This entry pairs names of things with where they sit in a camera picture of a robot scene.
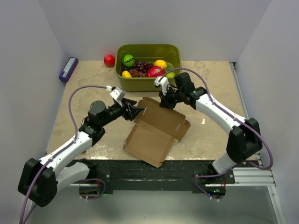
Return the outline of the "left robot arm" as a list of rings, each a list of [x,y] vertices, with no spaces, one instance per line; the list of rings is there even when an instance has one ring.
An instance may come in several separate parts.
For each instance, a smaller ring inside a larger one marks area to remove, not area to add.
[[[48,205],[58,191],[84,180],[92,183],[97,172],[83,162],[72,166],[69,163],[80,153],[94,146],[105,134],[104,126],[123,117],[133,121],[144,109],[136,101],[124,98],[106,106],[103,101],[94,101],[83,125],[62,146],[41,159],[31,158],[23,167],[18,191],[40,207]]]

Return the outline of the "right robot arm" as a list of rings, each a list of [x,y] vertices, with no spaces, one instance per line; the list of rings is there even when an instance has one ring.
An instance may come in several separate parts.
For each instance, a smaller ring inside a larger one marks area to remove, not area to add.
[[[208,95],[204,87],[196,88],[187,72],[174,77],[175,85],[171,85],[166,77],[157,77],[154,86],[160,88],[160,107],[174,109],[176,104],[185,103],[218,124],[228,135],[226,152],[212,163],[208,178],[219,183],[225,177],[225,171],[244,162],[247,158],[262,149],[259,139],[259,123],[256,119],[245,119],[219,103]]]

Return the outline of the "brown cardboard box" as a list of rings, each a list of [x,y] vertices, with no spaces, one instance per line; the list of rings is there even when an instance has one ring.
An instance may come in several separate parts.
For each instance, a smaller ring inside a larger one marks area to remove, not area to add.
[[[161,167],[175,140],[181,141],[191,124],[185,115],[159,106],[159,102],[143,97],[138,107],[144,110],[134,120],[124,151],[156,167]]]

